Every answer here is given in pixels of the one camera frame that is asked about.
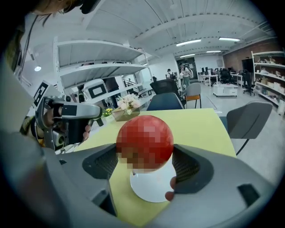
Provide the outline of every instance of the white dish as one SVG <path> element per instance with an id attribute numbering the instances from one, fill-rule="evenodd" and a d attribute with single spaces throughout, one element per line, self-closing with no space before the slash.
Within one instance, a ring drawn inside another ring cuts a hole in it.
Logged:
<path id="1" fill-rule="evenodd" d="M 176 176 L 172 165 L 172 156 L 168 162 L 160 169 L 151 173 L 130 173 L 130 185 L 135 194 L 141 199 L 161 203 L 166 201 L 165 193 L 173 191 L 170 187 L 170 180 Z"/>

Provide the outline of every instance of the brick wall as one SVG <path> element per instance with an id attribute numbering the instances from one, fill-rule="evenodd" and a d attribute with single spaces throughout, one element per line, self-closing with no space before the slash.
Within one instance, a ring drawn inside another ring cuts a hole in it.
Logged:
<path id="1" fill-rule="evenodd" d="M 253 53 L 282 51 L 282 47 L 278 44 L 278 41 L 276 39 L 270 39 L 241 48 L 237 51 L 231 52 L 223 56 L 225 68 L 233 67 L 234 70 L 243 69 L 241 61 L 243 59 L 246 59 L 247 57 L 251 59 L 251 51 L 253 51 Z"/>

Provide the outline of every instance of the flower arrangement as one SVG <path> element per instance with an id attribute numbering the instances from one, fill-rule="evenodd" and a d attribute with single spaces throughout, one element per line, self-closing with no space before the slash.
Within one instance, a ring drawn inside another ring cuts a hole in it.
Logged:
<path id="1" fill-rule="evenodd" d="M 128 94 L 124 97 L 119 97 L 119 101 L 118 101 L 118 106 L 122 109 L 122 110 L 126 110 L 126 112 L 130 115 L 133 111 L 133 109 L 135 108 L 139 108 L 140 102 L 138 99 L 138 96 L 134 95 L 134 94 Z"/>
<path id="2" fill-rule="evenodd" d="M 106 112 L 103 113 L 103 116 L 105 117 L 110 116 L 112 111 L 113 109 L 106 109 Z"/>

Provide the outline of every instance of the man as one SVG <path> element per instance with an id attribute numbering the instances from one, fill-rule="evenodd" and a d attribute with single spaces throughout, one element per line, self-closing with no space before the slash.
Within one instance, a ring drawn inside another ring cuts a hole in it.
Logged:
<path id="1" fill-rule="evenodd" d="M 167 79 L 176 79 L 176 76 L 171 72 L 170 69 L 167 70 Z"/>

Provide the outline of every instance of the flower pot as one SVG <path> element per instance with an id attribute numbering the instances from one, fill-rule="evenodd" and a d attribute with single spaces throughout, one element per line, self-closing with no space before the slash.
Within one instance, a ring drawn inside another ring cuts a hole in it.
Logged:
<path id="1" fill-rule="evenodd" d="M 126 110 L 122 110 L 121 108 L 117 108 L 114 111 L 112 111 L 112 115 L 115 118 L 117 122 L 119 121 L 128 121 L 132 119 L 133 117 L 136 117 L 139 115 L 139 109 L 132 109 L 132 113 L 128 114 Z"/>
<path id="2" fill-rule="evenodd" d="M 112 122 L 114 120 L 114 117 L 112 115 L 106 116 L 105 120 L 106 120 L 107 123 L 110 123 L 110 122 Z"/>

